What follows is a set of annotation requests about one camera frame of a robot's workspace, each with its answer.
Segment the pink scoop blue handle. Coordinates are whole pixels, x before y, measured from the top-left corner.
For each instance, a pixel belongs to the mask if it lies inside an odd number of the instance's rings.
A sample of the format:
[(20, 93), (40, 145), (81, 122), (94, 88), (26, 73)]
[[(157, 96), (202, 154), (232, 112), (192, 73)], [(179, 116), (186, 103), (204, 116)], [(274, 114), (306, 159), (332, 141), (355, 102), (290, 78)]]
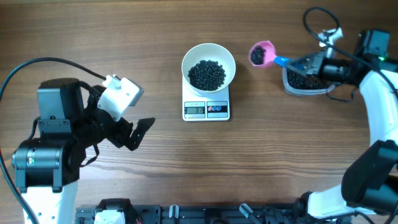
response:
[(269, 40), (254, 44), (249, 51), (248, 57), (252, 65), (259, 68), (269, 68), (273, 65), (285, 67), (290, 60), (287, 57), (278, 56), (276, 48)]

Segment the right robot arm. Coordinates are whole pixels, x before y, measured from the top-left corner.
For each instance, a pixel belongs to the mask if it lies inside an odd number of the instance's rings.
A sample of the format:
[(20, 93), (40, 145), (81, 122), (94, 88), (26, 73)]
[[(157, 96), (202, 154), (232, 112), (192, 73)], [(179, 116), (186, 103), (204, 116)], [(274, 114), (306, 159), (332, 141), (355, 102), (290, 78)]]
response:
[(308, 216), (318, 220), (343, 215), (397, 215), (397, 61), (387, 57), (390, 34), (362, 31), (352, 60), (338, 60), (320, 51), (288, 61), (285, 66), (302, 76), (354, 85), (362, 95), (369, 123), (370, 147), (345, 172), (341, 184), (310, 193)]

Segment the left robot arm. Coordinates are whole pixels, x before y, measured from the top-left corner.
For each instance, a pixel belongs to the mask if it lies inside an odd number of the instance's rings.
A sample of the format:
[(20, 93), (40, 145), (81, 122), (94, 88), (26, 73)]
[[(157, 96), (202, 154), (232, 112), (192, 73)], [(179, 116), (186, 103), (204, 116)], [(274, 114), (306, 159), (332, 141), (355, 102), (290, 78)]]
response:
[(137, 124), (122, 115), (144, 90), (128, 78), (107, 76), (89, 86), (77, 78), (42, 82), (37, 90), (40, 116), (30, 136), (12, 155), (16, 187), (39, 223), (71, 223), (80, 168), (95, 161), (86, 148), (107, 139), (117, 148), (137, 149), (154, 118)]

